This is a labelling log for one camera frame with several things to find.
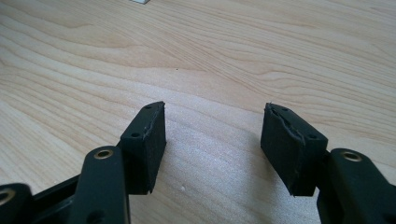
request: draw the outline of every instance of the black bracket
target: black bracket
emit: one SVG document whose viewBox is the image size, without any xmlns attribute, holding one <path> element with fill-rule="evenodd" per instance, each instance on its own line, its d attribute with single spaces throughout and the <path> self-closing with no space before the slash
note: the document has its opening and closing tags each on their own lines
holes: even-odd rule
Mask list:
<svg viewBox="0 0 396 224">
<path fill-rule="evenodd" d="M 164 102 L 146 105 L 115 147 L 87 154 L 80 175 L 35 196 L 0 186 L 0 223 L 130 223 L 128 195 L 153 191 L 165 145 Z"/>
<path fill-rule="evenodd" d="M 266 104 L 262 150 L 293 196 L 320 190 L 322 223 L 396 223 L 396 188 L 363 154 L 327 138 L 290 109 Z"/>
</svg>

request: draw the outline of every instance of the light wood surface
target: light wood surface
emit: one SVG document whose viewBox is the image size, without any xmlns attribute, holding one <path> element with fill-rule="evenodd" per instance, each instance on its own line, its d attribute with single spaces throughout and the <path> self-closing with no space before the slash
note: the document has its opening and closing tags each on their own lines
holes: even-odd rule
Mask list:
<svg viewBox="0 0 396 224">
<path fill-rule="evenodd" d="M 2 0 L 0 184 L 33 193 L 166 102 L 168 145 L 133 223 L 319 223 L 260 149 L 266 102 L 396 184 L 396 2 Z"/>
</svg>

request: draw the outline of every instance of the screw hole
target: screw hole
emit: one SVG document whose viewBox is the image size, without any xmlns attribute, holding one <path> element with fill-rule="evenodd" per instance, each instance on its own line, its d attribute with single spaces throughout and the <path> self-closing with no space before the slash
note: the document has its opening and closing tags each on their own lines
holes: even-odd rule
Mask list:
<svg viewBox="0 0 396 224">
<path fill-rule="evenodd" d="M 0 206 L 8 203 L 15 196 L 15 190 L 13 189 L 2 189 L 0 190 Z"/>
<path fill-rule="evenodd" d="M 93 211 L 87 216 L 88 224 L 100 224 L 105 219 L 105 212 L 101 210 Z"/>
<path fill-rule="evenodd" d="M 113 155 L 113 150 L 104 149 L 104 150 L 100 150 L 100 151 L 96 152 L 94 157 L 97 160 L 103 160 L 103 159 L 107 159 L 107 158 L 111 157 L 112 155 Z"/>
<path fill-rule="evenodd" d="M 317 136 L 316 136 L 316 135 L 314 135 L 314 134 L 312 134 L 312 133 L 311 133 L 311 134 L 309 134 L 309 135 L 308 135 L 308 137 L 309 137 L 310 139 L 317 139 Z"/>
<path fill-rule="evenodd" d="M 342 152 L 342 155 L 345 159 L 349 161 L 361 161 L 361 156 L 353 152 Z"/>
<path fill-rule="evenodd" d="M 132 133 L 131 136 L 132 137 L 138 137 L 138 136 L 140 136 L 140 133 Z"/>
</svg>

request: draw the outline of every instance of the wood grain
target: wood grain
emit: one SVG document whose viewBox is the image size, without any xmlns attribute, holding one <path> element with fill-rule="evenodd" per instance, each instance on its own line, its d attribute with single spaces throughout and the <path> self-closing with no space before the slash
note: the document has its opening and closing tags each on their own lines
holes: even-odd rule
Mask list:
<svg viewBox="0 0 396 224">
<path fill-rule="evenodd" d="M 166 102 L 168 145 L 133 223 L 319 223 L 260 149 L 266 102 L 396 184 L 396 2 L 0 1 L 0 184 L 79 173 Z"/>
</svg>

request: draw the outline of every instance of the metal rivet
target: metal rivet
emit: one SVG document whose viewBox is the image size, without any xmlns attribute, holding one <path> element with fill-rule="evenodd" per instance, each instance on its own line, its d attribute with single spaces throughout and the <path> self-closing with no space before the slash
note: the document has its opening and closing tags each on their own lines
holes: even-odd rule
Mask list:
<svg viewBox="0 0 396 224">
<path fill-rule="evenodd" d="M 104 159 L 107 159 L 107 158 L 111 157 L 112 155 L 113 155 L 113 150 L 103 149 L 103 150 L 100 150 L 100 151 L 96 152 L 94 157 L 97 160 L 104 160 Z"/>
<path fill-rule="evenodd" d="M 11 201 L 11 199 L 15 196 L 16 192 L 13 189 L 2 189 L 0 190 L 0 195 L 3 197 L 0 197 L 0 206 L 8 203 Z"/>
<path fill-rule="evenodd" d="M 343 151 L 341 155 L 349 161 L 361 161 L 361 156 L 353 152 Z"/>
</svg>

